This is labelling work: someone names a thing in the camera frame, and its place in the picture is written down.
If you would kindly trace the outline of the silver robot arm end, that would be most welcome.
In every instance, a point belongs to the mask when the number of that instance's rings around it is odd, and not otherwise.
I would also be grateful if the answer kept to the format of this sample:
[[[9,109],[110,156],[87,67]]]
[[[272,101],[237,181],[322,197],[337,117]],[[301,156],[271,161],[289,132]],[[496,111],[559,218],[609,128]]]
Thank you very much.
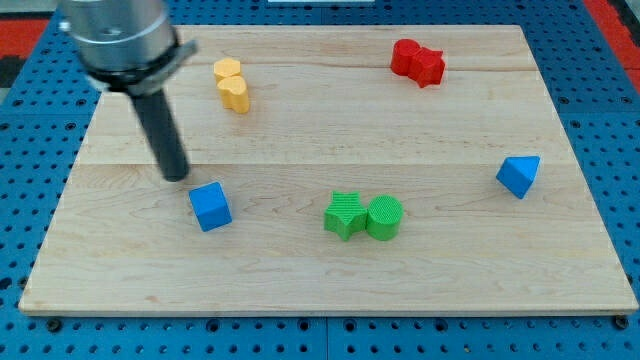
[[[162,0],[60,0],[59,28],[100,91],[149,96],[197,52],[183,43]]]

